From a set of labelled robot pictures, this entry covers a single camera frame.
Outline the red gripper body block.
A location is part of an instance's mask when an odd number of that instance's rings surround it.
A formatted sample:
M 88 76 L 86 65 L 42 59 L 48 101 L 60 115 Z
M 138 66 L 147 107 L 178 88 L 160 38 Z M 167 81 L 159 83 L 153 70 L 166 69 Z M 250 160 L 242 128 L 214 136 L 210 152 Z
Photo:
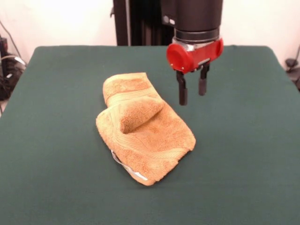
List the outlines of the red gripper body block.
M 186 74 L 217 59 L 223 49 L 222 38 L 196 45 L 174 41 L 166 50 L 166 58 L 172 69 Z

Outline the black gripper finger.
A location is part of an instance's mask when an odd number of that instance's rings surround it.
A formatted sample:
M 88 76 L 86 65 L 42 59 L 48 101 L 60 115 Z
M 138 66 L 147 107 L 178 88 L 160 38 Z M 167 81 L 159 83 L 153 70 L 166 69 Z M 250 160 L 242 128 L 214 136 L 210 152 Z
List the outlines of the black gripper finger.
M 188 94 L 184 74 L 181 71 L 176 71 L 176 78 L 179 84 L 179 104 L 186 105 Z
M 210 64 L 206 63 L 203 65 L 201 72 L 200 72 L 200 78 L 198 83 L 198 93 L 200 96 L 204 96 L 206 94 L 207 90 L 207 73 L 210 70 Z

